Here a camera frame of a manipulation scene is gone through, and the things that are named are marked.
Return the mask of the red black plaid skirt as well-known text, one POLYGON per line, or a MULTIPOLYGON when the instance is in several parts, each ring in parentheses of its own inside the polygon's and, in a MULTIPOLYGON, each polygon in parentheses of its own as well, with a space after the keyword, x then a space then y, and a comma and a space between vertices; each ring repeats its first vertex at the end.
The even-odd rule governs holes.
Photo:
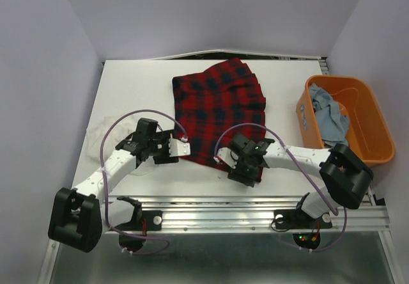
POLYGON ((172 85, 175 118, 189 137, 188 161, 227 172, 229 166, 215 162, 215 148, 228 146, 238 132, 255 142, 265 137, 266 98, 240 59, 174 77, 172 85))

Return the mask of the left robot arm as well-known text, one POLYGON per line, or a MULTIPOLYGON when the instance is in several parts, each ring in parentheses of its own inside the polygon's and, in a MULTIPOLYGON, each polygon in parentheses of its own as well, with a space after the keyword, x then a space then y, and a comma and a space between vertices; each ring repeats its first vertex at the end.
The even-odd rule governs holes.
POLYGON ((187 131, 179 122, 175 125, 182 132, 179 138, 175 137, 175 130, 163 130, 158 121, 141 118, 135 131, 123 138, 108 157, 104 155, 108 136, 104 135, 99 168, 75 187, 63 187, 56 193, 47 232, 49 239, 89 253, 104 233, 114 231, 120 236, 121 251, 131 256, 143 256, 142 248, 148 240, 169 247, 168 239, 147 236, 149 221, 140 201, 119 196, 110 202, 109 194, 149 158, 156 164, 170 164, 189 155, 187 131))

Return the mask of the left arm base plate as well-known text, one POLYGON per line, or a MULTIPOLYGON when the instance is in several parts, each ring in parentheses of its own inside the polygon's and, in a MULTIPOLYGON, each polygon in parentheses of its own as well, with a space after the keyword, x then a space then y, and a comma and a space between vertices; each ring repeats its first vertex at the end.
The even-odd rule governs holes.
POLYGON ((134 209, 130 220, 120 222, 115 228, 122 231, 161 231, 162 216, 161 210, 134 209))

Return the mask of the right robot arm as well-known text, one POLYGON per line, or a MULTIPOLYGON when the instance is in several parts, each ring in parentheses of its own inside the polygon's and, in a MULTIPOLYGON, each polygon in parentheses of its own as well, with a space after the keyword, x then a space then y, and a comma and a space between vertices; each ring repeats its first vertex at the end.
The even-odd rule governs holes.
POLYGON ((300 172, 308 181, 320 178, 324 186, 313 185, 293 210, 278 211, 280 230, 310 228, 324 214, 340 207, 357 210, 373 181, 372 170, 346 145, 311 149, 288 146, 279 140, 265 138, 259 142, 237 134, 216 159, 230 168, 228 178, 252 187, 265 169, 300 172))

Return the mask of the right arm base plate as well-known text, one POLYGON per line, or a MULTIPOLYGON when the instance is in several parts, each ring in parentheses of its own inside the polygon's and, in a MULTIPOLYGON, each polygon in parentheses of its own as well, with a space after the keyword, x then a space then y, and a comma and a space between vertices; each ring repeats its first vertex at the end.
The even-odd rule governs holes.
POLYGON ((330 229, 331 220, 325 221, 322 216, 313 219, 301 210, 274 210, 274 218, 270 227, 278 232, 288 230, 312 230, 313 228, 330 229))

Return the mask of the white skirt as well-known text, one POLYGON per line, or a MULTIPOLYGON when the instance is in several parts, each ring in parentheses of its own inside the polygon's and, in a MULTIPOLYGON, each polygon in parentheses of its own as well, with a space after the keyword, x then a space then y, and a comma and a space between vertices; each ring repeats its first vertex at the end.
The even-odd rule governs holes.
MULTIPOLYGON (((88 127, 86 130, 86 155, 88 159, 96 164, 100 164, 100 145, 103 137, 106 135, 109 127, 119 118, 119 116, 106 116, 100 122, 92 127, 88 127)), ((133 116, 125 118, 120 121, 112 131, 110 131, 104 144, 104 159, 112 154, 115 146, 125 139, 128 135, 131 135, 136 129, 137 119, 133 116)), ((153 172, 157 166, 154 164, 153 159, 149 158, 146 162, 142 163, 136 170, 131 172, 134 176, 143 176, 153 172)))

